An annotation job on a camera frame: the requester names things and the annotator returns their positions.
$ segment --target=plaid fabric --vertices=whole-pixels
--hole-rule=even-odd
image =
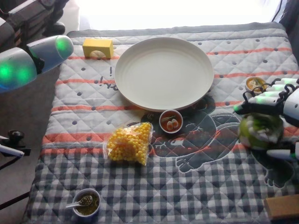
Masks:
[[[263,199],[298,193],[298,165],[246,150],[237,141],[241,118],[232,107],[242,101],[245,79],[252,74],[267,82],[299,77],[285,31],[267,23],[134,32],[70,34],[75,52],[61,66],[23,222],[81,223],[65,206],[81,189],[94,188],[100,210],[89,223],[270,223]],[[84,58],[81,45],[88,36],[112,39],[115,59]],[[117,57],[155,36],[200,46],[215,69],[208,95],[181,112],[184,127],[178,136],[164,135],[158,114],[123,101],[113,86]],[[107,133],[140,121],[151,122],[155,131],[147,165],[105,161]],[[298,135],[286,124],[287,138]]]

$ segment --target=plate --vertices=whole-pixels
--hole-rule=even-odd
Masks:
[[[214,70],[197,46],[176,38],[141,41],[126,50],[115,68],[115,82],[131,103],[149,111],[180,110],[210,89]]]

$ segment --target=plastic bag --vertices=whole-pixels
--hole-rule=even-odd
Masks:
[[[145,166],[152,134],[153,125],[149,122],[120,127],[104,142],[104,158],[136,161]]]

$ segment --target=yellow box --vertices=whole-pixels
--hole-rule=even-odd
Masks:
[[[111,40],[85,39],[83,43],[84,56],[89,57],[94,50],[103,52],[106,58],[112,58],[114,52],[113,43]]]

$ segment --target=robotic hand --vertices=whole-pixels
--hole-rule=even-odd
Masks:
[[[70,38],[58,35],[29,43],[25,49],[12,48],[0,53],[0,93],[30,83],[38,74],[61,64],[73,51]],[[17,150],[17,144],[11,144],[14,141],[5,139],[0,136],[0,152],[19,157],[24,155]]]
[[[259,89],[262,92],[260,95],[255,95],[254,90],[244,92],[245,101],[235,105],[234,111],[237,114],[256,112],[281,115],[288,123],[299,127],[299,79],[277,78],[271,84],[265,85],[269,86],[266,90],[262,87],[254,89]],[[267,154],[279,159],[299,160],[299,142],[295,144],[282,142],[276,148],[268,150]]]

